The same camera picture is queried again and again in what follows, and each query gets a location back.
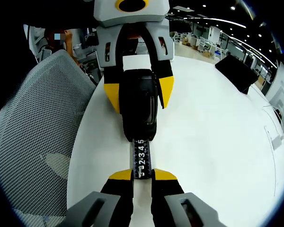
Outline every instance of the tape measure numbers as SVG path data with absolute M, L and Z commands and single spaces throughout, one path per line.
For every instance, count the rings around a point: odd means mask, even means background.
M 148 140 L 133 140 L 133 177 L 151 178 L 151 153 Z

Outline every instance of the cardboard box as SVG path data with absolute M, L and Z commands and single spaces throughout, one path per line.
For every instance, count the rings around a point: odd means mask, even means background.
M 188 43 L 188 39 L 185 37 L 185 38 L 183 38 L 183 40 L 182 40 L 182 44 L 183 45 L 187 45 L 187 43 Z
M 206 58 L 210 58 L 211 53 L 210 52 L 204 52 L 203 56 L 206 57 Z

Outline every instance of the office floor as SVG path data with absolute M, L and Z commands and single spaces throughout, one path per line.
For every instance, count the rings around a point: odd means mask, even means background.
M 186 58 L 193 58 L 205 62 L 209 62 L 211 64 L 217 63 L 219 60 L 207 58 L 203 56 L 199 51 L 194 50 L 191 46 L 183 45 L 182 43 L 175 43 L 175 55 Z

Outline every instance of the person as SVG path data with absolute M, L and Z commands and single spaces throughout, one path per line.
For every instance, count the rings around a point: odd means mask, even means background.
M 46 28 L 44 31 L 44 37 L 48 43 L 48 46 L 45 48 L 51 50 L 52 53 L 64 49 L 63 43 L 65 43 L 67 53 L 71 56 L 71 58 L 73 58 L 77 65 L 81 67 L 72 53 L 72 33 L 70 30 Z

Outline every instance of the desk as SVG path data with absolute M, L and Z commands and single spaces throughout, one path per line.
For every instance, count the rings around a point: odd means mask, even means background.
M 265 130 L 273 138 L 282 131 L 272 108 L 264 112 L 267 101 L 254 85 L 242 94 L 212 64 L 176 56 L 171 65 L 175 84 L 168 108 L 158 106 L 152 167 L 174 174 L 184 192 L 216 209 L 225 225 L 259 225 L 284 188 L 284 141 L 272 151 Z M 124 57 L 125 70 L 135 67 L 150 68 L 148 55 Z M 130 155 L 122 118 L 101 80 L 73 147 L 68 208 L 130 168 Z M 134 181 L 133 202 L 131 226 L 153 226 L 150 180 Z

